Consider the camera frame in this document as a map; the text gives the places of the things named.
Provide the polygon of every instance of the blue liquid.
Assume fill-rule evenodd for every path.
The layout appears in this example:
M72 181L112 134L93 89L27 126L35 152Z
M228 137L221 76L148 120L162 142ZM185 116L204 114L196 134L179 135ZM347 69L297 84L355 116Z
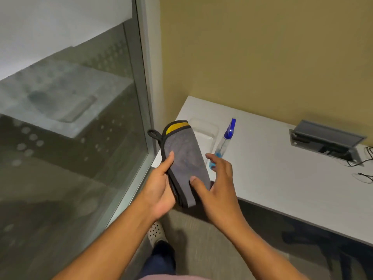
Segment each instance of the blue liquid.
M217 157L219 157L219 158L222 158L222 157L223 157L223 155L221 155L220 152L215 153L215 155L216 155ZM213 163L212 161L210 161L209 166L210 166L210 169L212 169L212 167L215 167L215 163Z

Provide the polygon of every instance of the right hand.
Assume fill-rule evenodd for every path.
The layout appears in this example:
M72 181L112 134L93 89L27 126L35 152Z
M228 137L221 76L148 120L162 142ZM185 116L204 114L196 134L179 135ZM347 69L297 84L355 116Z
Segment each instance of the right hand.
M236 191L233 185L232 165L213 154L206 154L206 157L215 163L213 171L216 172L216 181L209 191L203 182L195 176L190 178L210 221L223 233L228 234L229 230L246 224L238 204Z

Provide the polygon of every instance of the leg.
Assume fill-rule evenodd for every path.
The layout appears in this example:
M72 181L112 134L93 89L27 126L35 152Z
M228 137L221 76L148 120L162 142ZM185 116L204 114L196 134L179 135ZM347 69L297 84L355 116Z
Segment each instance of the leg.
M151 256L146 260L142 270L137 276L137 279L155 274L175 275L175 251L167 242L160 222L153 224L148 233L148 237L154 248Z

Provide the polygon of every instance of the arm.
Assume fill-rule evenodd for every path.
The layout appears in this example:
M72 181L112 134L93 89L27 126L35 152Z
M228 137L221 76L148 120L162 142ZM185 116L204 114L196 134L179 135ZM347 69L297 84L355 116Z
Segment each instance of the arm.
M203 182L191 177L207 216L233 243L258 280L307 280L291 263L262 240L247 224L233 186L232 166L224 159L207 154L216 167L216 182L210 191Z
M152 224L175 204L165 174L173 159L171 152L131 205L54 280L114 280L122 275Z

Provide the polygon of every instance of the forearm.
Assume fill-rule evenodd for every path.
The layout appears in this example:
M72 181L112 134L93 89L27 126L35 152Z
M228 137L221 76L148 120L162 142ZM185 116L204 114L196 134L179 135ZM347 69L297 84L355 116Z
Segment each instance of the forearm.
M54 280L118 279L155 221L141 196Z
M243 222L225 232L257 280L307 280Z

